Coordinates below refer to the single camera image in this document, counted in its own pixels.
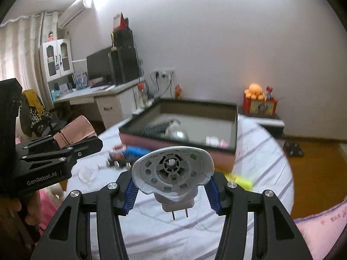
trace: white bedsheet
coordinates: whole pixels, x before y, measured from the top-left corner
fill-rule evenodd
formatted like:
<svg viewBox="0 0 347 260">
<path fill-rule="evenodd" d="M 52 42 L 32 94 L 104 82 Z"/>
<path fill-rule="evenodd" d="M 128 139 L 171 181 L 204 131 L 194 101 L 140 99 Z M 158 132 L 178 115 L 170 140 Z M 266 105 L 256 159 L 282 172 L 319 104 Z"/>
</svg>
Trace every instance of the white bedsheet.
<svg viewBox="0 0 347 260">
<path fill-rule="evenodd" d="M 67 192 L 78 189 L 82 193 L 97 191 L 115 182 L 120 170 L 108 169 L 105 161 L 108 150 L 120 143 L 118 127 L 101 134 L 104 147 L 101 152 L 82 158 L 72 169 Z M 100 166 L 97 178 L 91 183 L 82 182 L 78 173 L 86 165 Z M 244 116 L 239 116 L 237 155 L 234 174 L 254 182 L 252 191 L 262 193 L 271 189 L 290 213 L 294 204 L 292 172 L 282 149 L 270 134 Z M 124 243 L 130 260 L 204 260 L 214 259 L 224 224 L 211 209 L 203 187 L 199 187 L 195 205 L 188 210 L 171 213 L 162 210 L 154 195 L 139 191 L 135 206 L 126 217 L 119 217 Z M 253 247 L 253 214 L 249 213 L 245 260 L 251 260 Z M 91 245 L 93 259 L 98 254 L 96 213 L 91 214 Z"/>
</svg>

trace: yellow cloth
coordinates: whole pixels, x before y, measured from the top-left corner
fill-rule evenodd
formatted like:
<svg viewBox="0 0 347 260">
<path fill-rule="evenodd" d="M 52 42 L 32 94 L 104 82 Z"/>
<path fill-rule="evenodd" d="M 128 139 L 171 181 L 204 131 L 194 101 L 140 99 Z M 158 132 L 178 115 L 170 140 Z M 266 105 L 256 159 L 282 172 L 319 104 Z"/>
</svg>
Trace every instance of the yellow cloth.
<svg viewBox="0 0 347 260">
<path fill-rule="evenodd" d="M 26 96 L 29 106 L 36 108 L 39 116 L 41 116 L 43 113 L 43 106 L 41 105 L 36 92 L 34 90 L 25 90 L 23 91 L 23 94 Z"/>
</svg>

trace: air conditioner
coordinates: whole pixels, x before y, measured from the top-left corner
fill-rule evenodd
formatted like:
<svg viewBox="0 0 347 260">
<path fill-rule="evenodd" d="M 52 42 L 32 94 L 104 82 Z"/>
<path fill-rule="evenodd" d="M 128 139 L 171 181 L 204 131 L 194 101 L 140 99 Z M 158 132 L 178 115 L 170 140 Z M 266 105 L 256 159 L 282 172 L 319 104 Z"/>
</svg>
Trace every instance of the air conditioner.
<svg viewBox="0 0 347 260">
<path fill-rule="evenodd" d="M 92 7 L 92 0 L 76 0 L 65 12 L 58 18 L 58 27 L 64 28 L 70 21 L 83 12 L 86 8 Z"/>
</svg>

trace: white plastic part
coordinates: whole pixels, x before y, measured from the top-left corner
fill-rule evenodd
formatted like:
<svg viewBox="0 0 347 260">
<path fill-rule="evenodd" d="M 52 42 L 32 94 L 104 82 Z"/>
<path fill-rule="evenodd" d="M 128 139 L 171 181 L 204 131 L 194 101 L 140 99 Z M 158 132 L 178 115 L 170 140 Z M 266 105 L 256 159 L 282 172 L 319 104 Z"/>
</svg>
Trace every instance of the white plastic part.
<svg viewBox="0 0 347 260">
<path fill-rule="evenodd" d="M 214 173 L 212 157 L 203 149 L 170 146 L 138 159 L 132 168 L 134 184 L 152 194 L 166 212 L 191 208 L 198 186 Z"/>
</svg>

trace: white desk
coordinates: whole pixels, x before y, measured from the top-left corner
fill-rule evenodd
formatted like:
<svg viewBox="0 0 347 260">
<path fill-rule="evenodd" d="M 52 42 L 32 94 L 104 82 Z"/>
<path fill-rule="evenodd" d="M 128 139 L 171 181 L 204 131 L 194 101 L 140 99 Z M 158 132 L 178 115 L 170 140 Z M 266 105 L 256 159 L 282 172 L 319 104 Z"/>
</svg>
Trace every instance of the white desk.
<svg viewBox="0 0 347 260">
<path fill-rule="evenodd" d="M 132 116 L 140 106 L 138 79 L 119 86 L 85 88 L 61 96 L 54 104 L 70 102 L 84 105 L 83 115 L 89 120 L 102 120 L 106 129 Z"/>
<path fill-rule="evenodd" d="M 71 101 L 71 100 L 76 100 L 76 99 L 82 99 L 82 98 L 88 98 L 88 97 L 102 97 L 102 96 L 109 96 L 109 95 L 114 95 L 114 94 L 119 94 L 130 87 L 135 86 L 138 83 L 138 79 L 135 79 L 133 81 L 130 81 L 128 83 L 115 86 L 112 85 L 110 87 L 107 86 L 100 86 L 100 87 L 95 87 L 95 88 L 85 88 L 82 90 L 78 90 L 75 92 L 71 92 L 68 94 L 65 94 L 61 96 L 60 98 L 56 99 L 53 101 L 54 104 L 59 103 L 59 102 L 64 102 L 64 101 Z"/>
</svg>

